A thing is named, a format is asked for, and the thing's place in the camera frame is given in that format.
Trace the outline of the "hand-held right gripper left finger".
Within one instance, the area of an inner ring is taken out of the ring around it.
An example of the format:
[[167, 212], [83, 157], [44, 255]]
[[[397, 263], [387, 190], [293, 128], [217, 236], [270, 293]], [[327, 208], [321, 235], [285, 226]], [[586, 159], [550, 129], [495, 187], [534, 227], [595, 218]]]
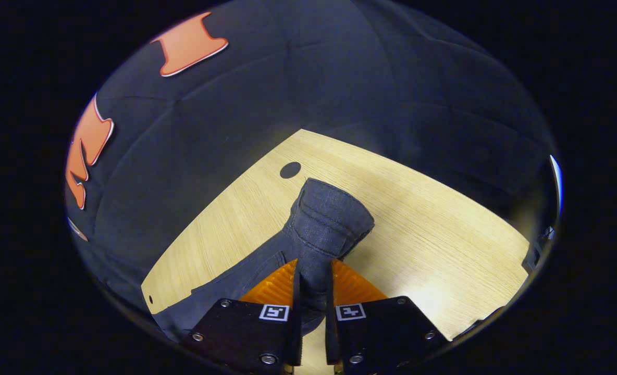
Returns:
[[293, 260], [244, 297], [219, 299], [180, 340], [224, 374], [292, 374], [301, 364], [301, 278]]

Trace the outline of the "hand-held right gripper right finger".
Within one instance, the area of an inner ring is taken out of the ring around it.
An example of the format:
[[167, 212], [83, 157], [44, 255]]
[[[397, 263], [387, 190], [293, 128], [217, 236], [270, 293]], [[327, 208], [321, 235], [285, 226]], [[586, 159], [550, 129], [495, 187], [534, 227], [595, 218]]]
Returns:
[[410, 297], [387, 297], [339, 259], [331, 270], [325, 344], [336, 374], [420, 374], [449, 346]]

